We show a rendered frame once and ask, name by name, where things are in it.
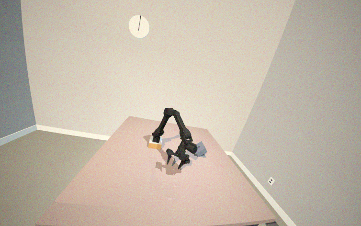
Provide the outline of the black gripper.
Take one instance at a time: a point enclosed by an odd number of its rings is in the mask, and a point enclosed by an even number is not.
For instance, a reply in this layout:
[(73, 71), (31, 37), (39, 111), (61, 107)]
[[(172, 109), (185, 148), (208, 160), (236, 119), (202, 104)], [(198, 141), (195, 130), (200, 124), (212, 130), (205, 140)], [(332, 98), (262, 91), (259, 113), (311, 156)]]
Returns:
[[(170, 158), (171, 158), (171, 155), (177, 156), (176, 154), (177, 154), (177, 152), (178, 152), (180, 149), (182, 149), (183, 152), (186, 151), (185, 148), (182, 148), (182, 147), (180, 147), (180, 146), (178, 147), (177, 151), (175, 151), (175, 153), (174, 153), (171, 149), (167, 148), (167, 150), (166, 150), (166, 153), (167, 153), (167, 155), (168, 155), (167, 164), (169, 163), (169, 160), (170, 160)], [(177, 156), (177, 157), (178, 157), (178, 156)], [(182, 165), (187, 164), (187, 163), (190, 163), (190, 159), (185, 160), (185, 161), (182, 160), (181, 163), (179, 164), (178, 169), (179, 169)]]

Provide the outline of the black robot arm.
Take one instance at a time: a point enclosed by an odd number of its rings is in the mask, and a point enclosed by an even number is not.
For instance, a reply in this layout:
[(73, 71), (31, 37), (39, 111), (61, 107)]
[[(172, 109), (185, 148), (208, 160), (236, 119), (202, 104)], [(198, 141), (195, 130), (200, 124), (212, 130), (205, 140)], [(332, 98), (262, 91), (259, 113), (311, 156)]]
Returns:
[[(152, 133), (153, 136), (153, 142), (159, 143), (160, 141), (160, 136), (162, 136), (164, 134), (164, 127), (168, 121), (168, 119), (171, 116), (174, 116), (176, 123), (180, 129), (180, 139), (182, 140), (180, 143), (180, 147), (187, 149), (188, 151), (190, 151), (191, 153), (195, 154), (197, 152), (197, 145), (192, 143), (193, 139), (192, 139), (192, 135), (190, 133), (190, 131), (185, 127), (184, 122), (180, 116), (180, 112), (174, 110), (173, 108), (165, 108), (164, 109), (164, 116), (163, 119), (159, 125), (159, 127)], [(189, 140), (187, 140), (189, 139)], [(189, 159), (189, 155), (185, 154), (186, 151), (182, 151), (182, 149), (180, 149), (177, 152), (177, 156), (179, 157), (179, 160), (188, 160)]]

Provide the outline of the grey sloped panel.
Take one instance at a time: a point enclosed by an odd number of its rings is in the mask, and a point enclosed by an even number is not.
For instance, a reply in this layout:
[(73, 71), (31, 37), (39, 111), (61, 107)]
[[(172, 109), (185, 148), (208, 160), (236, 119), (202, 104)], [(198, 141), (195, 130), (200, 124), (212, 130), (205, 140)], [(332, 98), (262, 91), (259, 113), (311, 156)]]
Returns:
[(205, 149), (205, 146), (202, 143), (202, 141), (197, 144), (197, 147), (198, 147), (198, 149), (197, 149), (196, 155), (198, 157), (206, 158), (205, 153), (207, 152), (207, 150)]

